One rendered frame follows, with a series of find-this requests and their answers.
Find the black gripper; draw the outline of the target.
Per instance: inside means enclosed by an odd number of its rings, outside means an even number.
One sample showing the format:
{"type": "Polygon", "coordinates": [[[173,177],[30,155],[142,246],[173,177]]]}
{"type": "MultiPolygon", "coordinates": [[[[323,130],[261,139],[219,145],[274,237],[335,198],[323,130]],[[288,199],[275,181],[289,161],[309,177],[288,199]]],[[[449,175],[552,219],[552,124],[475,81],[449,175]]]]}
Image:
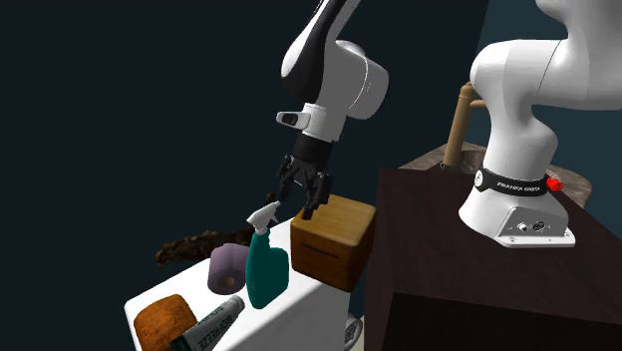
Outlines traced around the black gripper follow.
{"type": "Polygon", "coordinates": [[[333,177],[327,171],[327,163],[332,147],[329,142],[300,134],[277,171],[279,201],[287,200],[294,182],[306,186],[303,220],[310,220],[321,204],[328,203],[333,177]]]}

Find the wooden box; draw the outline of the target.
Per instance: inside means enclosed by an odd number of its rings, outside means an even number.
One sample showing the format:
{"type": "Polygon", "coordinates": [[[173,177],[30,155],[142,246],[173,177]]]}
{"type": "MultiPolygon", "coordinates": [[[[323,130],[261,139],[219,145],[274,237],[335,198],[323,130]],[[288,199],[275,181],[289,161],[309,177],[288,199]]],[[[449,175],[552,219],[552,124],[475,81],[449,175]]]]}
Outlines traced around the wooden box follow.
{"type": "Polygon", "coordinates": [[[294,270],[345,292],[355,289],[370,256],[376,208],[332,194],[310,219],[290,222],[294,270]]]}

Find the teal spray bottle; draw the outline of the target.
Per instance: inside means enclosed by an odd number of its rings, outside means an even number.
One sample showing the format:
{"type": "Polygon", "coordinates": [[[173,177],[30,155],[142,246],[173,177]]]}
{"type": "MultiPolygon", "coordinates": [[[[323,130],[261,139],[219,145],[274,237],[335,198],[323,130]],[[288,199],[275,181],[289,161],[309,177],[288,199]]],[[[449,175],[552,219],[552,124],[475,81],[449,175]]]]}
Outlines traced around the teal spray bottle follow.
{"type": "Polygon", "coordinates": [[[247,222],[254,228],[245,263],[245,283],[251,305],[263,309],[282,294],[289,283],[289,255],[280,247],[270,245],[271,220],[280,206],[270,202],[252,213],[247,222]]]}

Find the purple toilet paper roll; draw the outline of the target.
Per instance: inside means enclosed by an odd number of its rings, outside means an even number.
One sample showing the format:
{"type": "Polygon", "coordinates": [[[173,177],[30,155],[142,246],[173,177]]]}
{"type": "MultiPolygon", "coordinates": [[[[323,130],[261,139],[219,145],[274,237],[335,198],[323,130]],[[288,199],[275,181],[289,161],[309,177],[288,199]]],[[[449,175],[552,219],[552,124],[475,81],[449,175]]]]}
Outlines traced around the purple toilet paper roll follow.
{"type": "Polygon", "coordinates": [[[213,250],[209,260],[207,286],[219,295],[230,295],[245,286],[245,264],[249,247],[225,243],[213,250]]]}

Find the dark brown rough branch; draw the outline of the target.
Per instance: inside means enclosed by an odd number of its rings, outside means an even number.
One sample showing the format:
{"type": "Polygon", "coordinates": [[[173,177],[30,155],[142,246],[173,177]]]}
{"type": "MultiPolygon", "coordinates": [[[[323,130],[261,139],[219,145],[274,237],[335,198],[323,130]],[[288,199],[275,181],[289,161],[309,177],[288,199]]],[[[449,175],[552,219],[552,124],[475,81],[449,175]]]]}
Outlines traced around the dark brown rough branch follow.
{"type": "Polygon", "coordinates": [[[158,268],[162,268],[168,263],[202,261],[210,258],[212,252],[225,243],[248,247],[253,233],[253,226],[247,225],[231,232],[207,230],[198,235],[186,236],[164,243],[161,250],[155,254],[155,262],[158,268]]]}

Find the grey tube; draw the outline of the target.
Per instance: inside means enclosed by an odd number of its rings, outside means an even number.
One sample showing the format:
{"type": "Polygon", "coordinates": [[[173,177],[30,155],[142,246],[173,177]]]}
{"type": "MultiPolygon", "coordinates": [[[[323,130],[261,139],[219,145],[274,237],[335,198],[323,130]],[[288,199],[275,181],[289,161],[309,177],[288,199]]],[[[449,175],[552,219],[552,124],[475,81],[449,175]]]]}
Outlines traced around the grey tube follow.
{"type": "Polygon", "coordinates": [[[243,299],[232,295],[194,326],[170,341],[171,351],[212,351],[244,308],[243,299]]]}

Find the brown round sink with faucet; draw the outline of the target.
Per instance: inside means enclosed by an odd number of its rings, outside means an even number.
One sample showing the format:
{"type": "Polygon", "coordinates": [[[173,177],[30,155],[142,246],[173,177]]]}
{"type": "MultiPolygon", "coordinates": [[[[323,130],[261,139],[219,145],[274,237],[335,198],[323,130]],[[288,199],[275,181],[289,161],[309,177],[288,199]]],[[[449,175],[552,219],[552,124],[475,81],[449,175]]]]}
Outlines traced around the brown round sink with faucet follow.
{"type": "MultiPolygon", "coordinates": [[[[459,94],[448,142],[402,166],[402,169],[426,171],[439,168],[448,161],[452,171],[473,175],[481,165],[486,147],[465,141],[468,123],[473,109],[486,109],[486,104],[477,97],[471,82],[465,83],[459,94]]],[[[582,175],[554,165],[546,173],[563,184],[560,190],[575,203],[585,208],[592,195],[592,184],[582,175]]]]}

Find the orange sponge block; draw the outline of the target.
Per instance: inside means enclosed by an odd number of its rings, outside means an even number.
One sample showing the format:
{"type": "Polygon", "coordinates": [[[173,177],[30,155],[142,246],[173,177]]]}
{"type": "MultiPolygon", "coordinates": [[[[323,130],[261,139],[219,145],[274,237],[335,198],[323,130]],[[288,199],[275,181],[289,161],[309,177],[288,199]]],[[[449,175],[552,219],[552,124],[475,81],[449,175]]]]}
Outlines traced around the orange sponge block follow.
{"type": "Polygon", "coordinates": [[[179,294],[150,304],[134,319],[142,351],[172,351],[169,342],[196,323],[194,313],[179,294]]]}

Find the dark brown robot stand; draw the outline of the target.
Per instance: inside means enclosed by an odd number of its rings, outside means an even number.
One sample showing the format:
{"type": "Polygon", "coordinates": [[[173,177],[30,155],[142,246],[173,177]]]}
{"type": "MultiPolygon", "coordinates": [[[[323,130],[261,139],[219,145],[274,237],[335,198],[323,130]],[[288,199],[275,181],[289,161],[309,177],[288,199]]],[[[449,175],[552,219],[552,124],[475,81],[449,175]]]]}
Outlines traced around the dark brown robot stand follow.
{"type": "Polygon", "coordinates": [[[383,169],[365,351],[622,351],[622,239],[568,196],[571,248],[465,226],[470,175],[383,169]]]}

